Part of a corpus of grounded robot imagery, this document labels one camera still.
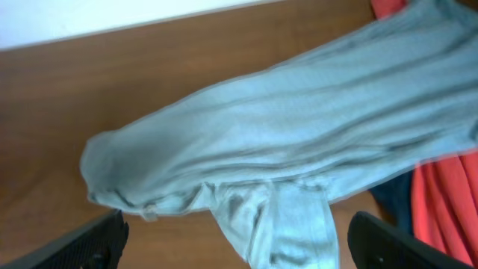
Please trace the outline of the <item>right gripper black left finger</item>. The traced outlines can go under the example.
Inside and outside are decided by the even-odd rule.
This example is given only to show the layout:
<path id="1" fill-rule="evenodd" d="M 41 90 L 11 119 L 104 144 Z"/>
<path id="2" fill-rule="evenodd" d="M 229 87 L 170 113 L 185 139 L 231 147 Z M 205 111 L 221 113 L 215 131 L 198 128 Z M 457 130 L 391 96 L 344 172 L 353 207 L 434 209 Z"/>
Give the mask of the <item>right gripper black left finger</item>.
<path id="1" fill-rule="evenodd" d="M 117 269 L 129 234 L 112 210 L 1 269 Z"/>

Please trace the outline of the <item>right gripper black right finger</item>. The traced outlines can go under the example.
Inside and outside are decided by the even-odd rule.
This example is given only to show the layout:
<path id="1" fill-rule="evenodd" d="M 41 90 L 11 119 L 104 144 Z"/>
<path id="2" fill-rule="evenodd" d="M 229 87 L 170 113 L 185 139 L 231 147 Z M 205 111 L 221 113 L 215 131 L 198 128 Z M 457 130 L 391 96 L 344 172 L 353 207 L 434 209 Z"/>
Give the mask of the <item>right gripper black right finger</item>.
<path id="1" fill-rule="evenodd" d="M 347 243 L 358 269 L 473 269 L 366 211 L 350 221 Z"/>

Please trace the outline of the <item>light blue t-shirt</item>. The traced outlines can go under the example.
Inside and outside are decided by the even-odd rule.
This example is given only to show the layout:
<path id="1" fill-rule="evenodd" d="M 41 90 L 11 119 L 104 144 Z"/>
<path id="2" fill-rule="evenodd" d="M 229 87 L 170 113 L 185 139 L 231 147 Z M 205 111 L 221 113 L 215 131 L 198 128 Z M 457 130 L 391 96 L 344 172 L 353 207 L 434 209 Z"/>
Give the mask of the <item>light blue t-shirt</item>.
<path id="1" fill-rule="evenodd" d="M 209 210 L 252 268 L 337 268 L 330 204 L 477 145 L 477 12 L 392 17 L 88 140 L 90 201 Z"/>

